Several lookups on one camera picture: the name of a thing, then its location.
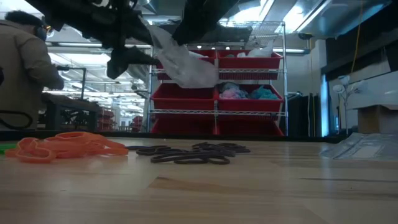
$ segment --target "headphones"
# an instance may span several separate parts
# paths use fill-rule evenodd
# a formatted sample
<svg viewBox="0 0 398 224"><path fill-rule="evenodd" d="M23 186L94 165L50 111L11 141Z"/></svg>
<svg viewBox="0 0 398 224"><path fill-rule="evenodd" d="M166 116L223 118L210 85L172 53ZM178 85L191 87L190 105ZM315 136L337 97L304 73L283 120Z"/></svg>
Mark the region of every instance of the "headphones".
<svg viewBox="0 0 398 224"><path fill-rule="evenodd" d="M35 26L35 36L44 42L47 40L47 30L44 26Z"/></svg>

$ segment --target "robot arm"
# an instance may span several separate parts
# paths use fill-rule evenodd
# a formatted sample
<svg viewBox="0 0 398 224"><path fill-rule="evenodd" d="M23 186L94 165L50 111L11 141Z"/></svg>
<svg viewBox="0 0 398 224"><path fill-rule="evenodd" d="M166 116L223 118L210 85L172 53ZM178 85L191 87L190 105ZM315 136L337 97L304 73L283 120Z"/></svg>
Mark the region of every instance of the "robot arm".
<svg viewBox="0 0 398 224"><path fill-rule="evenodd" d="M150 32L141 22L141 11L134 10L137 0L26 0L45 16L47 24L60 31L68 24L85 38L95 38L103 48L113 48L108 62L108 77L117 78L129 64L157 64L159 61L138 48L125 48L128 38L153 45ZM200 39L214 28L221 17L239 0L187 0L184 18L173 38L178 44Z"/></svg>

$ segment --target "cardboard box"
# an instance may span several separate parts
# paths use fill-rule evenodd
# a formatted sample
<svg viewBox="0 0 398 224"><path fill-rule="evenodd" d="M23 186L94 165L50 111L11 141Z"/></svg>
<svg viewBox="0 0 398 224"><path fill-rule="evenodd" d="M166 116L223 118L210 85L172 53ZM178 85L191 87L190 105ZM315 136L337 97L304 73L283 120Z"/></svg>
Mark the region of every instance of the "cardboard box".
<svg viewBox="0 0 398 224"><path fill-rule="evenodd" d="M372 105L355 109L358 110L359 133L398 133L398 105Z"/></svg>

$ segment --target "clear plastic sheet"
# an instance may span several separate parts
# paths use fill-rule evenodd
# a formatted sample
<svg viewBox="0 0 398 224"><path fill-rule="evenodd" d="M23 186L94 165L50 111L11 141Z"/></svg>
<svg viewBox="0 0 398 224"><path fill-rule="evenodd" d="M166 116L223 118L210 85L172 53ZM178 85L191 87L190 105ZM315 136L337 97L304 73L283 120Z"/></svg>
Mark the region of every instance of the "clear plastic sheet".
<svg viewBox="0 0 398 224"><path fill-rule="evenodd" d="M398 161L398 134L353 133L320 155L331 159Z"/></svg>

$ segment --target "fluorescent light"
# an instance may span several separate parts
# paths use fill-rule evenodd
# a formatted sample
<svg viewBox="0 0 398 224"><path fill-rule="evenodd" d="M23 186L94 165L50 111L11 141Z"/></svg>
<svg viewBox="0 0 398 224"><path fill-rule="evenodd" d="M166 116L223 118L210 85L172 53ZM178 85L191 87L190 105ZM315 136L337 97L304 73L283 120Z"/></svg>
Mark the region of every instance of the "fluorescent light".
<svg viewBox="0 0 398 224"><path fill-rule="evenodd" d="M58 43L61 47L102 47L102 44L97 43Z"/></svg>
<svg viewBox="0 0 398 224"><path fill-rule="evenodd" d="M294 6L284 17L286 24L286 33L292 33L303 23L304 15L303 9L299 6Z"/></svg>
<svg viewBox="0 0 398 224"><path fill-rule="evenodd" d="M106 54L96 55L62 53L59 55L81 65L106 65L107 62L111 60L111 58Z"/></svg>
<svg viewBox="0 0 398 224"><path fill-rule="evenodd" d="M274 4L274 1L275 0L268 0L267 3L262 8L262 11L260 12L260 18L262 18L262 21L268 15L269 10L271 9L272 5Z"/></svg>
<svg viewBox="0 0 398 224"><path fill-rule="evenodd" d="M316 18L317 15L319 15L319 13L321 13L326 7L327 5L329 5L332 2L332 0L327 0L325 1L308 19L306 19L303 24L301 24L301 26L299 26L297 28L297 32L301 32L301 30L303 30L306 26L309 25L310 22L312 22L314 20L314 18Z"/></svg>
<svg viewBox="0 0 398 224"><path fill-rule="evenodd" d="M46 42L45 43L49 47L91 47L91 48L102 48L101 43L73 43L73 42ZM126 44L125 47L138 47L141 49L149 49L151 48L148 44Z"/></svg>
<svg viewBox="0 0 398 224"><path fill-rule="evenodd" d="M77 88L83 88L83 85L81 83L73 82L71 83L72 86L75 86Z"/></svg>
<svg viewBox="0 0 398 224"><path fill-rule="evenodd" d="M59 95L66 95L66 94L81 94L80 91L43 91L44 93L53 93L53 94L59 94ZM103 96L103 97L117 97L117 96L138 96L136 93L113 93L109 94L108 92L85 92L85 96Z"/></svg>
<svg viewBox="0 0 398 224"><path fill-rule="evenodd" d="M329 135L329 104L328 104L328 82L326 75L322 75L321 80L321 132L322 137Z"/></svg>
<svg viewBox="0 0 398 224"><path fill-rule="evenodd" d="M282 48L274 48L273 51L276 53L282 53L284 50ZM286 53L304 54L305 50L304 49L286 49Z"/></svg>
<svg viewBox="0 0 398 224"><path fill-rule="evenodd" d="M49 56L51 58L51 61L55 62L58 65L69 65L69 64L72 64L71 61L66 60L65 58L63 58L63 57L61 57L61 56L59 56L57 54L49 53Z"/></svg>
<svg viewBox="0 0 398 224"><path fill-rule="evenodd" d="M73 83L73 82L80 82L78 80L68 80L67 83ZM118 81L86 81L85 83L95 83L95 84L121 84Z"/></svg>
<svg viewBox="0 0 398 224"><path fill-rule="evenodd" d="M275 0L262 0L261 6L242 10L237 14L231 16L229 20L233 21L234 23L263 21L267 16L269 10L271 9L271 6L273 5L274 1Z"/></svg>

